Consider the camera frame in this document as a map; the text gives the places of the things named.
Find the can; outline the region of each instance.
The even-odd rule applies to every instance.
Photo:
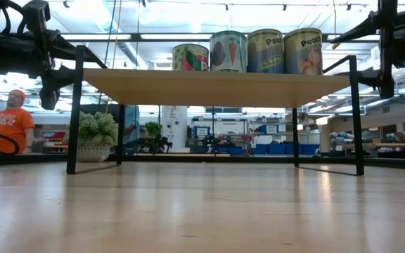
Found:
[[[246,72],[246,36],[223,31],[210,37],[210,71]]]
[[[247,40],[247,71],[253,73],[284,73],[282,32],[274,29],[254,31]]]
[[[284,36],[285,73],[323,74],[321,31],[302,28]]]
[[[173,70],[209,71],[209,49],[196,44],[175,46]]]

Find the white planter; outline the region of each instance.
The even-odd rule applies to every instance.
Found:
[[[77,146],[78,162],[104,162],[110,154],[110,145],[84,144]]]

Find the potted plant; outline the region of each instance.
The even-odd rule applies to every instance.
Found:
[[[161,124],[148,122],[145,124],[145,128],[150,138],[144,143],[144,145],[149,149],[150,153],[161,153],[165,145],[168,147],[172,145],[168,142],[168,138],[162,137]]]
[[[63,139],[68,143],[70,126]],[[97,112],[95,115],[81,112],[79,116],[79,134],[77,136],[77,161],[102,162],[110,154],[110,148],[117,143],[118,123],[113,116]]]

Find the wooden shelf board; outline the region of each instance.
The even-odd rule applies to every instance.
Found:
[[[124,105],[296,108],[349,87],[303,74],[85,69],[84,80]]]

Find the orange t-shirt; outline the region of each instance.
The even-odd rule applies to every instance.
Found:
[[[31,114],[21,108],[5,109],[0,112],[0,134],[12,138],[20,146],[19,153],[23,153],[26,146],[27,129],[35,128]],[[0,151],[10,153],[14,151],[13,144],[0,138]]]

